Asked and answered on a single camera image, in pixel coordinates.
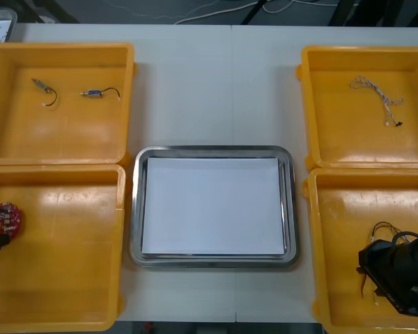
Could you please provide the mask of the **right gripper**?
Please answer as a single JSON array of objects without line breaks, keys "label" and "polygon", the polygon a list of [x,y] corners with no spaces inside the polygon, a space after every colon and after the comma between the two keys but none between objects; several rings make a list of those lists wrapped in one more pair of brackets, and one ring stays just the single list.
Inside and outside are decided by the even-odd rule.
[{"label": "right gripper", "polygon": [[418,239],[404,244],[377,240],[358,254],[359,271],[402,315],[418,316]]}]

